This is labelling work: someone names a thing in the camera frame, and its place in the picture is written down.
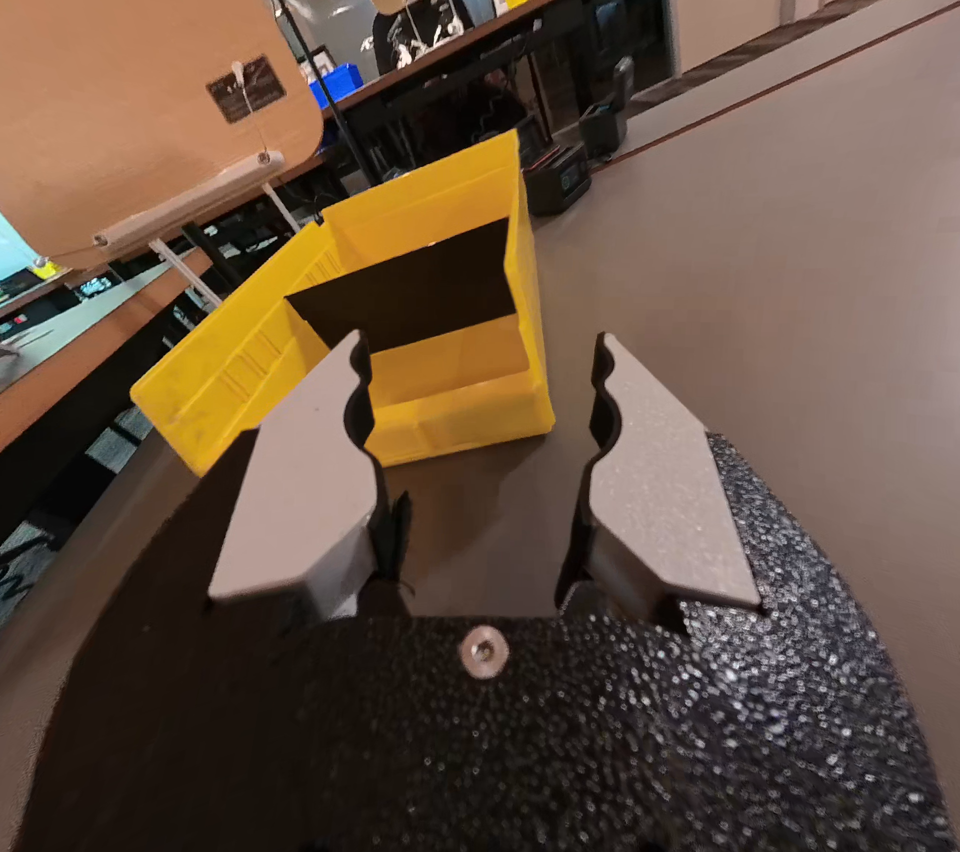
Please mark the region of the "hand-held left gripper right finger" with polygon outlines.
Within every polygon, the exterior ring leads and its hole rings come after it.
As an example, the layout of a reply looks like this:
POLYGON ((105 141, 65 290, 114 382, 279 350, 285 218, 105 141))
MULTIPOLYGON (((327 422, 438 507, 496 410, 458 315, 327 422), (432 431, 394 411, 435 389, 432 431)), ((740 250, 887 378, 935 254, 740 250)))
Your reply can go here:
POLYGON ((611 333, 596 337, 591 384, 597 450, 582 472, 558 610, 592 582, 650 623, 680 602, 760 612, 706 427, 611 333))

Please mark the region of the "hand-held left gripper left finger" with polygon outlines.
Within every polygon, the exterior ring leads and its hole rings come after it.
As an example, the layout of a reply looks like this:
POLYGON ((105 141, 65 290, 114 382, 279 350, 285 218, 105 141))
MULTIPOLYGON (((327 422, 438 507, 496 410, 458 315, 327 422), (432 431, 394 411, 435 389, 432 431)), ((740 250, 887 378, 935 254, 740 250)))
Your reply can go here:
POLYGON ((404 614, 407 492, 391 499, 366 448, 375 426, 367 337, 351 331, 255 430, 208 597, 305 599, 319 620, 404 614))

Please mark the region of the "yellow plastic bin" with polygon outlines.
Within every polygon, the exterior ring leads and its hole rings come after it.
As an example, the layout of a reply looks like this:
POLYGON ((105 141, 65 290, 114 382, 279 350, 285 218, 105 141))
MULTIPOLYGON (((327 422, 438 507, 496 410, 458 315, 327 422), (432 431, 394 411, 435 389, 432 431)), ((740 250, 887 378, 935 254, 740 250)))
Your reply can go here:
POLYGON ((384 466, 539 436, 555 422, 540 307, 511 130, 330 206, 130 399, 202 476, 358 330, 384 466))

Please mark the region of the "black power station with display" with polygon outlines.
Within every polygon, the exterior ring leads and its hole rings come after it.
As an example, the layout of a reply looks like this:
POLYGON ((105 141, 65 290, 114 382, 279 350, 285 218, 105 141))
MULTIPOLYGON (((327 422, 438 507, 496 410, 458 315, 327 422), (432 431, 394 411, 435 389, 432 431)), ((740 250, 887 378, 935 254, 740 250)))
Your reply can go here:
POLYGON ((567 211, 592 185, 590 159, 583 143, 556 146, 522 170, 531 217, 567 211))

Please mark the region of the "blue plastic bin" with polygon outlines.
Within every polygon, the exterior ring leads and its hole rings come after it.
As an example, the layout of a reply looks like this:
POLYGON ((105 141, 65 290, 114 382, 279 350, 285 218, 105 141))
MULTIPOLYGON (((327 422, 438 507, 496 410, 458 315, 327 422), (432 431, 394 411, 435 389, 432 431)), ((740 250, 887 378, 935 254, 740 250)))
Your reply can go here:
MULTIPOLYGON (((322 79, 326 90, 330 92, 335 102, 340 102, 348 98, 364 85, 364 80, 359 72, 359 68, 353 63, 344 63, 337 66, 333 70, 323 74, 322 79)), ((311 78, 308 84, 319 107, 321 109, 327 108, 329 98, 318 80, 311 78)))

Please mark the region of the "light stand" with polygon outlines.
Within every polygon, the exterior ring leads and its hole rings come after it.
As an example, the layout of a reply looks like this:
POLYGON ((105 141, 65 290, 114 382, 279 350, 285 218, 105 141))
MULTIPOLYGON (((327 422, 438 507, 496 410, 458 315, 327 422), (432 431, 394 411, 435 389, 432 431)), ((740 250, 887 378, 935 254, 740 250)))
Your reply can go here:
POLYGON ((333 95, 327 85, 326 79, 319 72, 314 57, 311 54, 309 44, 307 43, 299 24, 292 12, 290 6, 286 0, 272 0, 276 7, 281 13, 281 18, 288 24, 289 30, 294 35, 294 41, 299 50, 305 54, 305 63, 308 71, 312 77, 317 81, 320 89, 322 90, 326 98, 326 106, 330 110, 330 113, 333 117, 334 123, 337 126, 341 138, 344 140, 346 145, 349 147, 354 160, 358 166, 359 171, 366 178, 366 183, 369 187, 378 186, 382 183, 383 179, 378 174, 378 170, 374 165, 370 154, 366 150, 366 147, 357 140, 354 136, 354 132, 348 122, 346 116, 343 114, 338 103, 334 100, 333 95))

